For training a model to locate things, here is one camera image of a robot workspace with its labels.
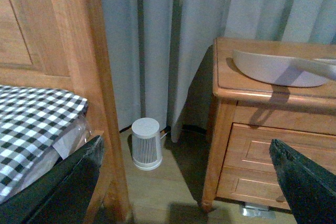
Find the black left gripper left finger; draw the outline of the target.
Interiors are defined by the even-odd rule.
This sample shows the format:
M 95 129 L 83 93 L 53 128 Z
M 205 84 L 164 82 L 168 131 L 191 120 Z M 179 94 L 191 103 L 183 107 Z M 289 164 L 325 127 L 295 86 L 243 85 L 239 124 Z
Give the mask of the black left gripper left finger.
M 97 184 L 104 142 L 95 136 L 1 204 L 1 223 L 82 223 Z

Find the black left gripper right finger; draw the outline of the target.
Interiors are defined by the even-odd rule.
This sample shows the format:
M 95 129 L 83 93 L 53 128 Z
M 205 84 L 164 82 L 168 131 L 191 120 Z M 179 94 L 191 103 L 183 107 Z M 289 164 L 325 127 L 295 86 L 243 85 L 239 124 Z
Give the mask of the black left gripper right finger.
M 269 153 L 296 222 L 335 223 L 335 174 L 278 139 Z

